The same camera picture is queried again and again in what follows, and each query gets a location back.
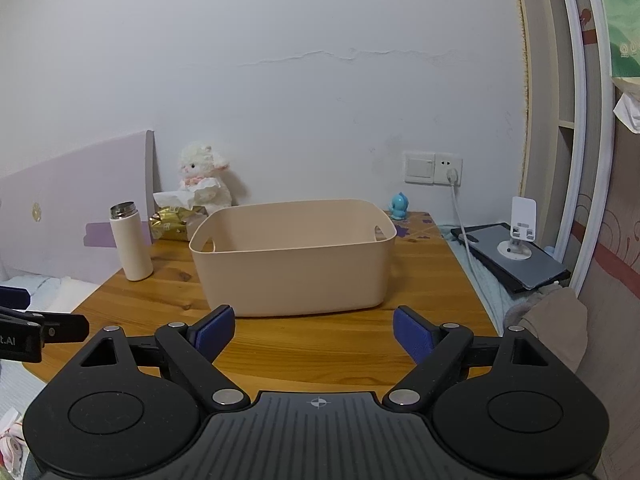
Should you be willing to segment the light blue blanket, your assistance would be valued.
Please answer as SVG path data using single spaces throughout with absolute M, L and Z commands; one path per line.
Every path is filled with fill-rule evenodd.
M 464 244 L 451 234 L 453 228 L 454 226 L 440 226 L 438 229 L 470 280 L 496 332 L 501 335 L 506 312 L 516 304 L 521 304 L 526 297 L 511 295 L 480 260 L 468 255 Z

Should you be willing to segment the cream thermos bottle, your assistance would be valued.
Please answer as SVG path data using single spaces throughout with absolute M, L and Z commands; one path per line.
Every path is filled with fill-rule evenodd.
M 110 223 L 126 278 L 145 280 L 153 273 L 153 263 L 136 204 L 130 200 L 111 206 Z

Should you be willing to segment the beige plastic storage bin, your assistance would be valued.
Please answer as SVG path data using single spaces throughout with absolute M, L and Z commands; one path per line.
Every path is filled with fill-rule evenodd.
M 365 200 L 301 200 L 218 210 L 189 249 L 209 307 L 274 318 L 382 304 L 396 236 Z

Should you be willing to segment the gold tissue pack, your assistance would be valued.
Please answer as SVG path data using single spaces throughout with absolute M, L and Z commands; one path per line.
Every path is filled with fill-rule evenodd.
M 201 206 L 196 206 L 193 209 L 160 208 L 149 218 L 152 239 L 188 242 L 206 218 L 207 211 Z

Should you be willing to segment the blue small figurine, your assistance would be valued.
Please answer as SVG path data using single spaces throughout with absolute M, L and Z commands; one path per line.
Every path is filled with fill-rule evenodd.
M 397 221 L 406 220 L 408 217 L 409 200 L 403 192 L 395 194 L 390 200 L 390 218 Z

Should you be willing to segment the beige crumpled cloth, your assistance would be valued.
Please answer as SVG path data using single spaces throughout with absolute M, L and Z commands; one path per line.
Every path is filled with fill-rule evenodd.
M 525 302 L 510 307 L 503 328 L 529 330 L 572 372 L 576 372 L 588 346 L 588 311 L 573 289 L 552 284 L 541 287 Z

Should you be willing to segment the grey laptop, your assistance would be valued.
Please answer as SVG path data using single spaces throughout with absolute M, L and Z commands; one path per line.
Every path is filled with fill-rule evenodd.
M 518 222 L 453 228 L 450 234 L 498 278 L 509 292 L 533 292 L 566 281 L 570 271 L 535 244 L 536 226 Z

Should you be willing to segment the white phone stand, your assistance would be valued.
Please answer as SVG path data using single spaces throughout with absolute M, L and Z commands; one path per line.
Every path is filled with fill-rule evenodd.
M 537 204 L 526 197 L 514 196 L 511 203 L 510 237 L 498 245 L 498 252 L 512 261 L 529 259 L 529 243 L 536 238 Z

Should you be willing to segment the white plush lamb toy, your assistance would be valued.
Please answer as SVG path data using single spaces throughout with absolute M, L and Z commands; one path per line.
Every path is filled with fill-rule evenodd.
M 212 214 L 218 209 L 231 207 L 232 195 L 222 180 L 222 174 L 228 169 L 228 160 L 215 152 L 209 144 L 192 143 L 180 153 L 180 188 L 198 183 L 205 178 L 216 178 L 219 181 L 220 191 L 213 206 L 204 208 L 209 214 Z

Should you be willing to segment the white framed wardrobe door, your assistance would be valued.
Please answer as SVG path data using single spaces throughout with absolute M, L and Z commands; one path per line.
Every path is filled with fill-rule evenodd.
M 570 288 L 585 285 L 603 226 L 614 158 L 615 91 L 603 0 L 563 0 L 572 62 L 570 173 L 555 255 L 572 269 Z

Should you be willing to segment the white wall switch socket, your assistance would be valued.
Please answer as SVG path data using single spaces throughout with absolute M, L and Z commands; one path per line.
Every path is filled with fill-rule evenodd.
M 459 186 L 462 182 L 463 159 L 457 154 L 405 152 L 402 158 L 406 183 Z

